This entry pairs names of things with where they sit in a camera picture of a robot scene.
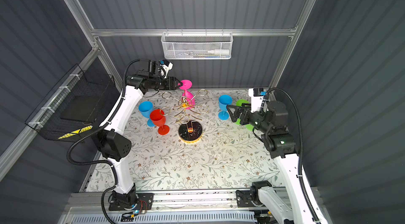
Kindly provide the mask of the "pink wine glass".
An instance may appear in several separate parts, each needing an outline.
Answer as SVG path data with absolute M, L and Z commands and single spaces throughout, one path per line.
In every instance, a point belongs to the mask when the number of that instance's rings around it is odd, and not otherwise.
M 195 96 L 189 91 L 193 84 L 187 79 L 181 80 L 180 83 L 179 88 L 184 91 L 180 97 L 180 106 L 186 110 L 191 110 L 195 107 Z

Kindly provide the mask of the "green wine glass front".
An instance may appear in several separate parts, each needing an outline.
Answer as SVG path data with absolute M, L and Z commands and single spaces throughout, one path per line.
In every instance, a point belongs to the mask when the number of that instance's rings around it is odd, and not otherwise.
M 243 104 L 249 103 L 249 101 L 245 100 L 245 99 L 240 99 L 236 102 L 236 106 L 242 106 Z M 237 120 L 236 122 L 237 125 L 240 125 L 240 119 Z

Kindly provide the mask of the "green wine glass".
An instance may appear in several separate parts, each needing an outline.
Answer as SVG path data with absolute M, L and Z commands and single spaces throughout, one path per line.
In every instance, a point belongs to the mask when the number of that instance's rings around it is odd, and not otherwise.
M 254 126 L 248 124 L 248 125 L 246 125 L 246 128 L 247 128 L 249 131 L 253 131 Z
M 245 99 L 240 99 L 236 102 L 236 106 L 242 106 L 243 104 L 249 103 L 249 101 L 245 100 Z M 237 125 L 240 125 L 240 119 L 237 120 L 236 122 Z

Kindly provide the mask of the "blue wine glass front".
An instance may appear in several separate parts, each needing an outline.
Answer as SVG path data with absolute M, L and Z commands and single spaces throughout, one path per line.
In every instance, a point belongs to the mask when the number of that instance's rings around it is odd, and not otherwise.
M 219 119 L 227 120 L 230 117 L 230 115 L 227 111 L 227 106 L 231 105 L 232 101 L 233 101 L 233 99 L 229 95 L 222 95 L 219 97 L 219 99 L 218 99 L 218 105 L 220 108 L 220 112 L 218 113 Z

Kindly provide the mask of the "blue wine glass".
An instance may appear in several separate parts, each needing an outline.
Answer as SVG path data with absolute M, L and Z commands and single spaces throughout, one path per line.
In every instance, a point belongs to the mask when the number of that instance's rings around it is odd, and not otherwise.
M 145 117 L 145 118 L 148 119 L 147 125 L 148 125 L 149 127 L 154 127 L 154 126 L 155 126 L 154 123 L 153 123 L 153 121 L 152 121 L 151 118 L 150 118 L 150 114 L 151 114 L 154 110 L 155 110 L 155 109 L 154 109 L 154 105 L 153 105 L 153 103 L 150 102 L 150 101 L 142 102 L 142 103 L 139 105 L 139 111 L 140 111 L 140 113 L 141 113 L 141 115 L 142 115 L 143 117 Z
M 220 112 L 218 113 L 219 119 L 227 120 L 230 117 L 230 115 L 227 111 L 227 106 L 231 105 L 232 101 L 233 101 L 233 99 L 229 95 L 222 95 L 219 97 L 219 99 L 218 99 L 218 105 L 220 108 Z

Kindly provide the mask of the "red wine glass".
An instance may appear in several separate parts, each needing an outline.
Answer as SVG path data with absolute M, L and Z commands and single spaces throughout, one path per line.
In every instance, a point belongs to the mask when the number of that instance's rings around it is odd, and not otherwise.
M 166 114 L 161 109 L 156 109 L 150 113 L 150 119 L 153 124 L 158 127 L 160 135 L 166 135 L 170 131 L 170 127 L 166 125 Z

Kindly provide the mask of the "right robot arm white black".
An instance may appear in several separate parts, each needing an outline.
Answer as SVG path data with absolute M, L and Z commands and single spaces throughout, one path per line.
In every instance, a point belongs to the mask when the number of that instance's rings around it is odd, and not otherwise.
M 284 180 L 290 200 L 287 206 L 269 182 L 254 182 L 251 201 L 265 206 L 279 224 L 326 224 L 300 162 L 301 143 L 288 132 L 288 111 L 279 101 L 270 101 L 264 111 L 251 111 L 250 104 L 228 105 L 233 122 L 251 124 L 262 133 L 259 140 L 269 151 Z

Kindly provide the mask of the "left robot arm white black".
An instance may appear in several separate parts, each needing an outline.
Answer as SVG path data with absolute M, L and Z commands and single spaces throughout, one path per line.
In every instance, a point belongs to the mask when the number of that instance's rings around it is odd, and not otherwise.
M 148 90 L 174 91 L 181 86 L 176 77 L 168 75 L 172 68 L 173 64 L 168 60 L 131 61 L 123 74 L 121 95 L 110 114 L 100 124 L 96 146 L 112 169 L 116 193 L 129 194 L 135 187 L 127 160 L 132 143 L 123 136 L 126 124 Z

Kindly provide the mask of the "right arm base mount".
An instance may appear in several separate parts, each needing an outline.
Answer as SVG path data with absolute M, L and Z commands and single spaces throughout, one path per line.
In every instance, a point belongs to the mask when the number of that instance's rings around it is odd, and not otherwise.
M 262 187 L 272 187 L 269 181 L 253 182 L 249 190 L 236 190 L 238 208 L 262 207 L 264 206 L 258 197 L 258 190 Z

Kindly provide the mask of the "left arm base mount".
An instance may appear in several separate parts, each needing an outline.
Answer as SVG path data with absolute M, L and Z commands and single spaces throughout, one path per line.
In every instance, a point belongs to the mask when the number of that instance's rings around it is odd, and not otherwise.
M 135 211 L 135 210 L 151 210 L 154 202 L 153 193 L 139 193 L 136 191 L 136 187 L 128 193 L 117 193 L 112 191 L 108 198 L 109 211 Z

